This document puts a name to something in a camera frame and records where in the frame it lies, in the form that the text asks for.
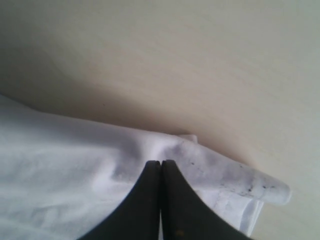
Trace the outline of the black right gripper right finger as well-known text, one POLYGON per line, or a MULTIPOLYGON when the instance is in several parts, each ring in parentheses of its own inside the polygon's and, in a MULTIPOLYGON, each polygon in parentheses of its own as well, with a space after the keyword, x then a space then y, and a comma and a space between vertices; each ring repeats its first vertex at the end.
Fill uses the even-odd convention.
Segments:
POLYGON ((165 240, 246 240, 196 194, 173 160, 161 165, 161 221, 165 240))

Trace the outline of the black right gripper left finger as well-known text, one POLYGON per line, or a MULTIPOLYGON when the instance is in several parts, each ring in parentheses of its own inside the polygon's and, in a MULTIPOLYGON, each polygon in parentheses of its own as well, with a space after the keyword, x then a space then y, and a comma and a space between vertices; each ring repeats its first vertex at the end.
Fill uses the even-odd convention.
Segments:
POLYGON ((82 240, 157 240, 160 227, 161 164, 147 161, 119 206, 82 240))

